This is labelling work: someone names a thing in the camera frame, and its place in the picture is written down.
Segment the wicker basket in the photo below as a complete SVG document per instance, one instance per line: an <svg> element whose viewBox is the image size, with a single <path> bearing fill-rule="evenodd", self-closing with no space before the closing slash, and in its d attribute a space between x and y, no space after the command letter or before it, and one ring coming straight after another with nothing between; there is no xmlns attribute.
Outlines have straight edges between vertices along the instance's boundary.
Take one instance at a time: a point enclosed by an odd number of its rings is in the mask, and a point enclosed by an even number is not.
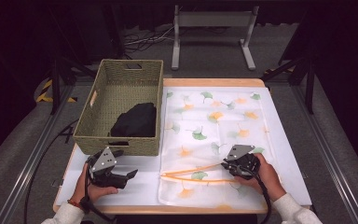
<svg viewBox="0 0 358 224"><path fill-rule="evenodd" d="M160 138L162 61L102 60L74 139L88 155L110 146L124 155L157 156ZM137 104L153 103L157 110L154 137L112 137L118 116Z"/></svg>

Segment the gray floor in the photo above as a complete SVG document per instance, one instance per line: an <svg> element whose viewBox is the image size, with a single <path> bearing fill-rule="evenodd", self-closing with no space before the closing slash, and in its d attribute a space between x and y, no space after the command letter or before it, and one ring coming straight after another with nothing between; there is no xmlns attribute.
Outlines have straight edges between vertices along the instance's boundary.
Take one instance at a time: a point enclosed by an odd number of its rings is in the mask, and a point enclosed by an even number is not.
<svg viewBox="0 0 358 224"><path fill-rule="evenodd" d="M244 32L242 29L229 28L222 34L205 29L184 32L181 37L180 68L177 71L171 70L171 40L129 55L133 59L163 60L164 75L167 77L261 77L265 70L278 66L277 62L295 29L296 25L255 27L250 43L255 71L247 69L241 53L238 40ZM314 115L311 116L304 112L302 98L298 98L304 85L290 87L284 78L285 75L282 75L266 84L271 87L272 99L300 170L306 175L305 182L317 215L323 223L358 223L358 218L356 220L353 217L356 214L353 210L358 208L358 159L320 83L316 80ZM38 103L0 147L0 212L4 207L7 208L7 198L16 199L10 206L12 213L0 215L2 218L8 214L5 219L7 223L23 223L26 191L15 197L15 191L12 190L21 171L28 164L30 155L35 151L35 146L39 144L46 148L66 125L79 118L90 85L91 82L87 80L78 81L73 88L68 89L69 95L77 97L78 101L64 104L44 144L40 143L41 134L47 131L46 124L52 118L49 114L51 103ZM313 120L317 122L322 137L315 133ZM52 205L58 191L54 186L62 179L74 145L72 138L68 142L66 140L66 136L58 137L40 163L28 202L28 223L40 223L54 216ZM85 219L103 223L103 220L93 215ZM274 214L269 223L280 223L279 215Z"/></svg>

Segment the black fabric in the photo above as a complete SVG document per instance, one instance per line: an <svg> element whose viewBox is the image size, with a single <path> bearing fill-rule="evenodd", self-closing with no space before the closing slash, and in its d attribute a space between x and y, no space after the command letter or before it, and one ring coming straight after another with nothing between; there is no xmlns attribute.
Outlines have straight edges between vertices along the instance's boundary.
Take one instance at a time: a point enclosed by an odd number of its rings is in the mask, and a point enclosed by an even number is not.
<svg viewBox="0 0 358 224"><path fill-rule="evenodd" d="M154 137L157 110L152 103L138 104L121 114L110 131L115 137Z"/></svg>
<svg viewBox="0 0 358 224"><path fill-rule="evenodd" d="M257 215L117 215L117 224L256 224Z"/></svg>

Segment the person's left hand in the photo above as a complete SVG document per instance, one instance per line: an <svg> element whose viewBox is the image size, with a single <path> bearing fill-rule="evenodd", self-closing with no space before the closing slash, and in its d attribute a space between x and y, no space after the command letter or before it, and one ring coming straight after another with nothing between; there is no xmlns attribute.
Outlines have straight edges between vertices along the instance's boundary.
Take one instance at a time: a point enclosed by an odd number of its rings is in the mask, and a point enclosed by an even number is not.
<svg viewBox="0 0 358 224"><path fill-rule="evenodd" d="M74 194L71 197L71 200L75 203L80 203L80 200L85 196L86 173L87 173L87 164L85 163L83 166L83 171L77 180ZM95 203L98 201L99 198L101 198L104 195L117 194L118 190L115 187L100 188L90 184L88 188L88 193L89 193L89 200L92 203Z"/></svg>

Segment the person's right hand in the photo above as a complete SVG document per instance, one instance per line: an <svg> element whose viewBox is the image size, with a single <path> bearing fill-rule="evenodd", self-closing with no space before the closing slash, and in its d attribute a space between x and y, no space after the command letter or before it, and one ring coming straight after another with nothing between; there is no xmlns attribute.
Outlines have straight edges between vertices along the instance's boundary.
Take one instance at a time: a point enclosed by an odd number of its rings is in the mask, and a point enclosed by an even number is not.
<svg viewBox="0 0 358 224"><path fill-rule="evenodd" d="M281 182L279 181L279 177L274 167L266 161L262 154L255 153L254 155L260 160L260 169L258 171L258 174L260 175L261 181L263 181L264 185L268 190L269 198L273 202L275 202L284 194L286 194L286 191L281 185ZM246 180L240 176L234 176L234 178L241 184L254 188L258 193L263 193L263 190L261 189L255 178L252 178L250 180Z"/></svg>

